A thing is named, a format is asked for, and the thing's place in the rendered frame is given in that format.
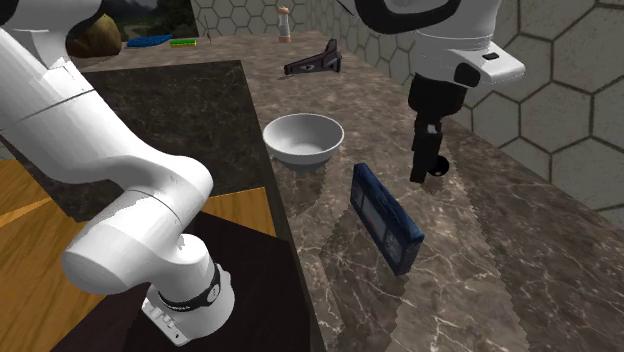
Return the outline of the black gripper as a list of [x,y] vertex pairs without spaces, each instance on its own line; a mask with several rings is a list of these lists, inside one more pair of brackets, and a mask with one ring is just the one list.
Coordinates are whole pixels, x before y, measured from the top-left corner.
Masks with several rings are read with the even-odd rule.
[[408,105],[417,114],[411,182],[423,183],[427,174],[440,177],[449,171],[448,160],[438,155],[443,137],[439,118],[457,113],[466,93],[465,87],[414,75],[408,95]]

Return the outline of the dark blue flat box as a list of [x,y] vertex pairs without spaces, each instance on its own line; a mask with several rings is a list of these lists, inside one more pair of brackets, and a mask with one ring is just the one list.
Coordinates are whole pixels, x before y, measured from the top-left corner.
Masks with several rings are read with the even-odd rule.
[[350,201],[393,273],[408,273],[425,234],[366,163],[353,167]]

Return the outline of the white bowl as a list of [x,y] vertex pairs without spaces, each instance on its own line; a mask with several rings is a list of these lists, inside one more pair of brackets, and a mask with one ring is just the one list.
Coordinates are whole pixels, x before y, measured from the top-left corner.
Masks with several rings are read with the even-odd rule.
[[278,160],[313,165],[329,160],[338,151],[345,132],[334,119],[320,114],[296,113],[271,121],[262,137]]

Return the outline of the pale bottle with brown cap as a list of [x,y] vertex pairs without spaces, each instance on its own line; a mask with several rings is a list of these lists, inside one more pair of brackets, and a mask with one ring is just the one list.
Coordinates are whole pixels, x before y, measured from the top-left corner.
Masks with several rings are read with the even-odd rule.
[[289,26],[290,11],[285,6],[279,6],[277,8],[277,13],[278,13],[279,42],[289,43],[291,41],[291,33],[290,33],[290,26]]

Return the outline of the dark robot stand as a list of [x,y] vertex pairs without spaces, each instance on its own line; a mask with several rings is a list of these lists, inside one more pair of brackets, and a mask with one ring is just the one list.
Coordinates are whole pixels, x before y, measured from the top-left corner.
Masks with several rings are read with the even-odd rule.
[[103,299],[50,352],[310,352],[310,317],[288,242],[200,213],[191,232],[232,277],[214,334],[175,346],[141,311],[147,284]]

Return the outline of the blue ridged flat thing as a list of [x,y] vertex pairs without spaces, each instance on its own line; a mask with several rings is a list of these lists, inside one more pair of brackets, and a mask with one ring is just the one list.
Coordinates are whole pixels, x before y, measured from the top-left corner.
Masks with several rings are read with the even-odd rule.
[[173,37],[172,34],[140,36],[140,37],[129,39],[126,43],[126,46],[129,48],[158,46],[171,40],[172,37]]

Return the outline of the brown round lump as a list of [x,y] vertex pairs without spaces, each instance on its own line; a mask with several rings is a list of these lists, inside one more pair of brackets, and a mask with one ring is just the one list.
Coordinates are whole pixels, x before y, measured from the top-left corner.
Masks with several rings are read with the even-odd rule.
[[105,13],[77,24],[66,39],[68,54],[78,58],[114,56],[121,49],[121,34],[117,25]]

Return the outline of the dark angled bracket tool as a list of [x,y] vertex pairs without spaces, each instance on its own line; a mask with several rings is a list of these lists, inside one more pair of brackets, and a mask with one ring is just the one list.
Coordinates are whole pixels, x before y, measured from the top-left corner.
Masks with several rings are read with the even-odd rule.
[[338,41],[330,39],[323,52],[304,58],[284,66],[284,74],[287,76],[305,73],[317,73],[324,71],[341,71],[342,55],[338,47]]

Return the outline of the dark landscape wall picture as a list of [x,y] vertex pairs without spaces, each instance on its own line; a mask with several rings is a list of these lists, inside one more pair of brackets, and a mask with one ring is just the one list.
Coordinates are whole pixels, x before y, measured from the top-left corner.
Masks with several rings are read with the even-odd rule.
[[121,40],[171,34],[193,38],[198,29],[191,0],[103,0],[102,9],[116,23]]

